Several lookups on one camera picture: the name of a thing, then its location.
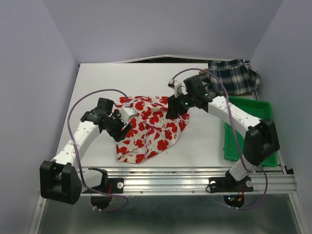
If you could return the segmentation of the white red floral skirt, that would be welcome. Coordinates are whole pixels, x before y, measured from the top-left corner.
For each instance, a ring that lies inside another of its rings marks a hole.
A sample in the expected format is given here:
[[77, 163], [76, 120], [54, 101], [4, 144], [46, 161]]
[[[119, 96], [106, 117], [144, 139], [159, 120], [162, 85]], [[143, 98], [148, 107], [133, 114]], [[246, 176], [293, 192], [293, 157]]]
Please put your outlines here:
[[129, 121], [131, 130], [124, 140], [116, 143], [119, 162], [139, 164], [176, 144], [187, 127], [190, 112], [167, 119], [167, 99], [167, 96], [119, 98], [118, 108], [129, 105], [136, 110], [136, 117]]

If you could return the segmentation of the navy plaid skirt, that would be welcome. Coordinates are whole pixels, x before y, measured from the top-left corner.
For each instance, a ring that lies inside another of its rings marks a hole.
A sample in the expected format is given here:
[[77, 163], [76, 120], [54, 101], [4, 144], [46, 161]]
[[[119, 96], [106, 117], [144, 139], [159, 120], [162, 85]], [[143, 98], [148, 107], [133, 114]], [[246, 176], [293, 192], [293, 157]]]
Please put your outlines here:
[[210, 60], [208, 62], [208, 73], [204, 74], [203, 81], [208, 89], [214, 89], [223, 94], [220, 85], [223, 83], [229, 95], [245, 95], [259, 90], [260, 75], [250, 69], [249, 62], [243, 59], [230, 61]]

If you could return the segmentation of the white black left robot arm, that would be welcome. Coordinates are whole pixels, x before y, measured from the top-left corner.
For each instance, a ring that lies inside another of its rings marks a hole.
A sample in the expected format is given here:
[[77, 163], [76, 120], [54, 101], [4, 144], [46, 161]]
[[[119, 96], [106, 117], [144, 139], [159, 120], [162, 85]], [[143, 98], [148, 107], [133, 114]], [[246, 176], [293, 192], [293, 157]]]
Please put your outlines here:
[[85, 112], [70, 140], [50, 161], [39, 168], [40, 194], [43, 198], [75, 204], [83, 192], [110, 195], [113, 191], [104, 169], [82, 170], [81, 159], [93, 141], [106, 131], [116, 142], [126, 138], [132, 126], [129, 121], [136, 116], [130, 105], [114, 110], [114, 101], [100, 98], [97, 106]]

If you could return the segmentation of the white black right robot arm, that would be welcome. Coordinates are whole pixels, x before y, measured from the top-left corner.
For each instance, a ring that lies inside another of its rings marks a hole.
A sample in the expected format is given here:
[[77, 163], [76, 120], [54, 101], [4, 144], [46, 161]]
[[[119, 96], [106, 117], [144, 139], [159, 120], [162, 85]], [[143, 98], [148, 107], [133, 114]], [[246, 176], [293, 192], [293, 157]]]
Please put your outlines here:
[[234, 136], [240, 134], [244, 138], [243, 148], [238, 149], [240, 159], [224, 177], [211, 177], [207, 192], [235, 192], [247, 187], [250, 183], [248, 176], [280, 148], [275, 122], [270, 118], [252, 116], [233, 105], [228, 94], [210, 89], [199, 75], [180, 84], [171, 79], [168, 86], [174, 94], [168, 97], [167, 119], [177, 119], [196, 107], [229, 124]]

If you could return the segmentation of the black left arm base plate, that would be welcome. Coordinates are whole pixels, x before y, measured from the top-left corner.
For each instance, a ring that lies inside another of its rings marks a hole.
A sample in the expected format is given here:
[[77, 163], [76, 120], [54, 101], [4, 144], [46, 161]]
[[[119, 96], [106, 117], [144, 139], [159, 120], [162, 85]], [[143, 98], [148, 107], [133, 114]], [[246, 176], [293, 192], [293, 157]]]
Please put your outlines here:
[[91, 183], [87, 183], [90, 189], [82, 187], [82, 194], [95, 194], [94, 190], [106, 194], [122, 194], [124, 189], [124, 179], [121, 177], [103, 179], [97, 186], [92, 186]]

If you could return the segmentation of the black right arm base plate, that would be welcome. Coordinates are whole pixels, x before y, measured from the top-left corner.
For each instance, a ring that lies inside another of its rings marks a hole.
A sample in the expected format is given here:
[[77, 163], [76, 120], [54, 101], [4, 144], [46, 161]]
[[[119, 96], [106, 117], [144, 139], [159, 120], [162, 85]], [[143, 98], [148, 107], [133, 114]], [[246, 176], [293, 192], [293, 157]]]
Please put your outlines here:
[[229, 177], [210, 177], [206, 191], [209, 193], [238, 193], [253, 192], [253, 183], [251, 178], [247, 176], [241, 181], [236, 181]]

